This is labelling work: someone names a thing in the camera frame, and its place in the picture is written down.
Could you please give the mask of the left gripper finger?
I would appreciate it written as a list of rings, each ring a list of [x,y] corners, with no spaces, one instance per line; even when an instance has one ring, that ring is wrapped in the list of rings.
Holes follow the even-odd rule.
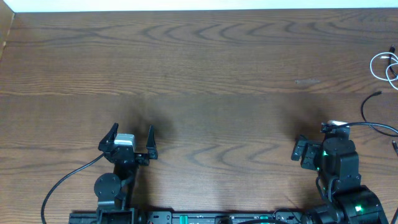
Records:
[[[114,123],[109,132],[105,135],[105,137],[99,142],[99,149],[107,149],[110,145],[114,143],[116,136],[118,134],[118,123]]]
[[[149,159],[158,159],[158,151],[157,151],[157,146],[156,146],[156,143],[155,143],[153,125],[150,125],[150,127],[149,127],[149,133],[148,133],[148,137],[147,137],[146,149],[147,149],[147,153],[148,153]]]

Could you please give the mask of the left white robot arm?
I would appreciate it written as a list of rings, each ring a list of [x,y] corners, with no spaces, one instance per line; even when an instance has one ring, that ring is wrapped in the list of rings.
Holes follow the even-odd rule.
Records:
[[[99,142],[98,149],[103,157],[114,165],[112,173],[97,178],[94,192],[98,198],[97,223],[142,223],[145,218],[136,208],[130,206],[137,171],[158,159],[154,127],[149,127],[146,153],[136,152],[136,137],[133,134],[118,133],[119,124],[112,128]]]

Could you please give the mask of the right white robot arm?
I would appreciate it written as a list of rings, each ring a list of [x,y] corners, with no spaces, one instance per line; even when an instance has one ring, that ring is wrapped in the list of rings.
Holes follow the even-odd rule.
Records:
[[[301,223],[387,223],[377,195],[361,184],[359,155],[349,138],[352,126],[368,123],[323,123],[322,141],[301,135],[295,140],[291,159],[300,161],[303,169],[314,170],[315,184],[324,202],[303,213]]]

